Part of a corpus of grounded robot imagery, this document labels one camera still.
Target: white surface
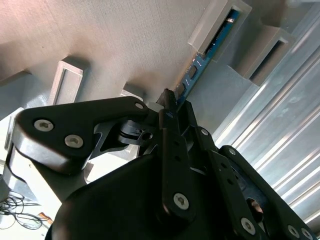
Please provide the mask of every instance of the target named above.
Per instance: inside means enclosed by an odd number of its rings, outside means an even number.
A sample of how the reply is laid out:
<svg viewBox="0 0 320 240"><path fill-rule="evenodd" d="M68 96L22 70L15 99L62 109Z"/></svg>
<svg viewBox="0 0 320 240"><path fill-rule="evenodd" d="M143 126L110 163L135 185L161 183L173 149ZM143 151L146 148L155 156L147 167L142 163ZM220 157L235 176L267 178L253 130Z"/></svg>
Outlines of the white surface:
<svg viewBox="0 0 320 240"><path fill-rule="evenodd" d="M94 180L101 178L128 163L128 161L115 155L105 153L92 159L91 163L93 163L93 168L87 177L88 182L93 182Z"/></svg>

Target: mounting hole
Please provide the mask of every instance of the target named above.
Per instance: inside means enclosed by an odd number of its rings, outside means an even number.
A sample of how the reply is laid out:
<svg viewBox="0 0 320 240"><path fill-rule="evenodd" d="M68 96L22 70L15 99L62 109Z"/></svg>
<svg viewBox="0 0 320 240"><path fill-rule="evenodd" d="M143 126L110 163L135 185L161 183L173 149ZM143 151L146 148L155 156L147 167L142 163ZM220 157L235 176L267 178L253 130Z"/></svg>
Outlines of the mounting hole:
<svg viewBox="0 0 320 240"><path fill-rule="evenodd" d="M135 103L135 106L137 107L137 108L139 108L139 109L143 109L144 108L144 106L142 106L140 103L138 103L138 102L136 102Z"/></svg>
<svg viewBox="0 0 320 240"><path fill-rule="evenodd" d="M250 197L246 200L246 203L248 204L248 207L251 211L253 219L257 223L261 223L264 219L264 211L262 210L260 204L256 200Z"/></svg>
<svg viewBox="0 0 320 240"><path fill-rule="evenodd" d="M152 139L152 137L153 137L152 133L150 133L150 132L145 132L145 133L142 135L142 140L143 140L143 141L150 140L150 139Z"/></svg>
<svg viewBox="0 0 320 240"><path fill-rule="evenodd" d="M300 235L299 235L298 231L297 231L293 226L288 225L288 230L289 230L289 232L290 232L293 236L295 236L297 239L300 238Z"/></svg>
<svg viewBox="0 0 320 240"><path fill-rule="evenodd" d="M301 228L301 232L303 233L303 235L305 235L308 239L312 240L313 237L310 234L310 232L308 232L305 228Z"/></svg>

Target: black cable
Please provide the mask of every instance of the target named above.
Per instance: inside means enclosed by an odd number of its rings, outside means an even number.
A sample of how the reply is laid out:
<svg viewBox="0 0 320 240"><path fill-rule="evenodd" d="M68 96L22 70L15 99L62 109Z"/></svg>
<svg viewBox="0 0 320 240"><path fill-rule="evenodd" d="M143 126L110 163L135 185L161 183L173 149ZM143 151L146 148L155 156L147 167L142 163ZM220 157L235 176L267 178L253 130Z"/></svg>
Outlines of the black cable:
<svg viewBox="0 0 320 240"><path fill-rule="evenodd" d="M14 196L14 195L9 195L9 197L2 202L2 205L0 206L0 215L4 216L13 216L14 222L11 226L8 228L4 229L9 229L11 228L16 222L20 224L22 227L29 229L29 230L37 230L43 226L43 222L48 221L49 218L40 218L38 216L35 216L30 213L23 213L25 207L30 207L30 206L40 206L40 204L35 203L35 202L29 202L25 203L24 199L25 197L21 195L20 193L10 191L14 194L18 194L21 197ZM17 208L22 207L21 212L17 212ZM32 226L29 223L25 223L19 219L26 219L29 221L33 221L34 223L37 223L36 226Z"/></svg>

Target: rectangular opening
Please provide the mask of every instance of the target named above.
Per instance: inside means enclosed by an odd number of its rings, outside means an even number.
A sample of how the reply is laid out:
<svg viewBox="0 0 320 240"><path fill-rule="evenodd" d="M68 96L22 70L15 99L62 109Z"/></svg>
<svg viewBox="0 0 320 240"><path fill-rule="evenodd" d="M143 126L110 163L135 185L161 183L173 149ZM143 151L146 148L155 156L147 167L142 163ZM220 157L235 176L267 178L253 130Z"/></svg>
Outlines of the rectangular opening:
<svg viewBox="0 0 320 240"><path fill-rule="evenodd" d="M250 80L252 82L255 82L255 79L257 76L263 72L265 67L273 60L274 56L285 45L285 43L281 40L278 40L275 45L271 48L270 52L265 56L263 61L260 63L260 65L256 68L256 70L253 72L253 74L250 76Z"/></svg>
<svg viewBox="0 0 320 240"><path fill-rule="evenodd" d="M234 9L230 10L225 20L221 24L219 30L216 32L215 36L213 37L211 43L205 50L204 52L205 55L208 55L210 52L213 51L213 53L211 54L212 55L211 57L213 57L214 53L217 51L219 46L221 46L221 44L227 37L228 33L230 32L232 26L234 25L239 15L240 13L237 10L234 10Z"/></svg>

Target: rectangular slot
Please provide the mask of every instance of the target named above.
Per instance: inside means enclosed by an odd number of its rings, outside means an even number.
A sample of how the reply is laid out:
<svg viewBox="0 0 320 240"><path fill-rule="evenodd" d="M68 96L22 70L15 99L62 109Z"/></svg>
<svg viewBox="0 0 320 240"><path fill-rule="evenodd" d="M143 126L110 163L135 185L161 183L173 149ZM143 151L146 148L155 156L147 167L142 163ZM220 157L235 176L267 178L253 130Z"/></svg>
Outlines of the rectangular slot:
<svg viewBox="0 0 320 240"><path fill-rule="evenodd" d="M236 27L230 34L230 38L228 38L221 47L221 51L219 51L219 54L216 56L218 59L232 41L232 38L236 35L238 29L251 12L251 9L252 8L249 5L241 0L212 1L205 9L198 25L188 40L188 43L198 53L205 54L212 40L215 36L218 36L222 24L224 24L226 20L233 23L232 17L229 17L228 15L231 12L238 12L240 17L237 18Z"/></svg>
<svg viewBox="0 0 320 240"><path fill-rule="evenodd" d="M233 25L237 22L239 15L239 11L231 9L228 12L227 16L224 18L222 24L219 26L219 29L217 30L215 36L213 37L213 39L211 39L211 42L208 48L205 49L204 54L198 52L195 55L182 80L175 89L175 92L178 96L177 102L179 105L183 104L183 102L186 100L195 83L205 71L206 67L213 59L219 47L227 38Z"/></svg>
<svg viewBox="0 0 320 240"><path fill-rule="evenodd" d="M253 74L249 77L249 79L252 82L256 82L257 77L259 76L259 74L261 74L264 71L264 69L268 66L268 64L270 64L270 62L274 60L276 53L282 47L284 47L284 45L285 45L285 43L283 41L281 41L281 40L278 40L275 43L275 45L271 48L271 50L266 55L266 57L262 60L260 65L256 68L256 70L253 72Z"/></svg>
<svg viewBox="0 0 320 240"><path fill-rule="evenodd" d="M70 57L59 61L47 105L75 102L87 67Z"/></svg>

